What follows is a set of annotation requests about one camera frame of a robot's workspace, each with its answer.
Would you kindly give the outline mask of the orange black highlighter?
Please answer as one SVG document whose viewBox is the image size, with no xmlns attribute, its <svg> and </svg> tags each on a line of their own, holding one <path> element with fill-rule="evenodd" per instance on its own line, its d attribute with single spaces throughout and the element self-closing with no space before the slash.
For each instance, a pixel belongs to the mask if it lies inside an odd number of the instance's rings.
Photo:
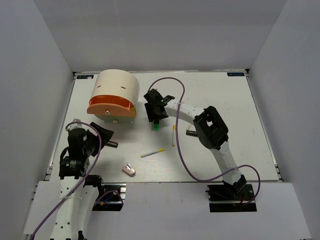
<svg viewBox="0 0 320 240">
<path fill-rule="evenodd" d="M 198 137 L 198 134 L 194 130 L 186 130 L 186 135 L 187 136 L 192 136 L 192 137 Z"/>
</svg>

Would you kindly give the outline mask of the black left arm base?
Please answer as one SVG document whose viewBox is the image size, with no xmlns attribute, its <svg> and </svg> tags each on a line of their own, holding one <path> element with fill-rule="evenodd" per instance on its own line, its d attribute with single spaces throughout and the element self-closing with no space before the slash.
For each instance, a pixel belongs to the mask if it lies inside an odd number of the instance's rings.
<svg viewBox="0 0 320 240">
<path fill-rule="evenodd" d="M 126 197 L 125 183 L 104 183 L 100 175 L 89 175 L 84 186 L 98 190 L 98 196 L 92 210 L 95 212 L 119 212 Z"/>
</svg>

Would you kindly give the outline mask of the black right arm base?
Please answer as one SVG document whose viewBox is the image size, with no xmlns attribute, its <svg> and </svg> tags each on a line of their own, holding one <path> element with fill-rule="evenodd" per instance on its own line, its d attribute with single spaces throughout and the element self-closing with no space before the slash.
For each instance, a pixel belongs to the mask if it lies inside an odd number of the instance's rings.
<svg viewBox="0 0 320 240">
<path fill-rule="evenodd" d="M 207 185 L 209 211 L 211 213 L 249 213 L 256 212 L 257 206 L 253 186 L 246 184 L 238 195 L 228 192 L 223 184 Z"/>
</svg>

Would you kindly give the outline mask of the pink black highlighter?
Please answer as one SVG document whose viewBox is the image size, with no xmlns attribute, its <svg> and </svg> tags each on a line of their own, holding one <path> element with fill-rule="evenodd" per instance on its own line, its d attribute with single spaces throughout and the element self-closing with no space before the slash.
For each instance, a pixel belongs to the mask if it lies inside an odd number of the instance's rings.
<svg viewBox="0 0 320 240">
<path fill-rule="evenodd" d="M 118 145 L 119 144 L 117 142 L 114 142 L 114 141 L 108 141 L 108 142 L 105 143 L 105 146 L 112 147 L 112 148 L 117 148 Z"/>
</svg>

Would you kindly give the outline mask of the green black highlighter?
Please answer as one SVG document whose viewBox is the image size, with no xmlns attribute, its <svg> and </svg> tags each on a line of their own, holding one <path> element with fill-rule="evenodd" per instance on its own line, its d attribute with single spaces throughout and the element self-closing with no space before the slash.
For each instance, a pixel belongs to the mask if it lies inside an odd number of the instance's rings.
<svg viewBox="0 0 320 240">
<path fill-rule="evenodd" d="M 158 131 L 160 129 L 160 122 L 158 120 L 155 120 L 153 122 L 153 130 Z"/>
</svg>

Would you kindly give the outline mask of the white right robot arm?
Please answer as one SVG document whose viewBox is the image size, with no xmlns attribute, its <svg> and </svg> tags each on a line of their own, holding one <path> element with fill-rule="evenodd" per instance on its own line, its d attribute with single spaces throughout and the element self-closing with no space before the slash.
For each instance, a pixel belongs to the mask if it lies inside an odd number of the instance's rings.
<svg viewBox="0 0 320 240">
<path fill-rule="evenodd" d="M 144 95 L 144 104 L 148 121 L 158 124 L 160 120 L 176 117 L 175 124 L 183 120 L 195 127 L 200 143 L 211 151 L 221 174 L 210 179 L 192 178 L 198 182 L 211 182 L 222 178 L 226 195 L 236 200 L 244 193 L 247 180 L 237 167 L 229 146 L 229 129 L 213 106 L 200 108 L 188 105 L 182 101 L 175 102 L 174 97 L 163 97 L 156 89 L 149 90 Z"/>
</svg>

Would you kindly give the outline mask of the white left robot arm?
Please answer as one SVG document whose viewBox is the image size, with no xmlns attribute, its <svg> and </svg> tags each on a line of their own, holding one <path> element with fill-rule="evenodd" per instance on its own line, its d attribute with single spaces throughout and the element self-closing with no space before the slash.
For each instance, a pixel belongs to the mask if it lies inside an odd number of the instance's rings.
<svg viewBox="0 0 320 240">
<path fill-rule="evenodd" d="M 113 131 L 94 122 L 87 125 L 76 121 L 66 127 L 67 147 L 59 158 L 60 202 L 56 207 L 56 218 L 50 239 L 84 240 L 89 218 L 96 200 L 105 196 L 106 187 L 100 175 L 91 174 L 105 144 Z"/>
</svg>

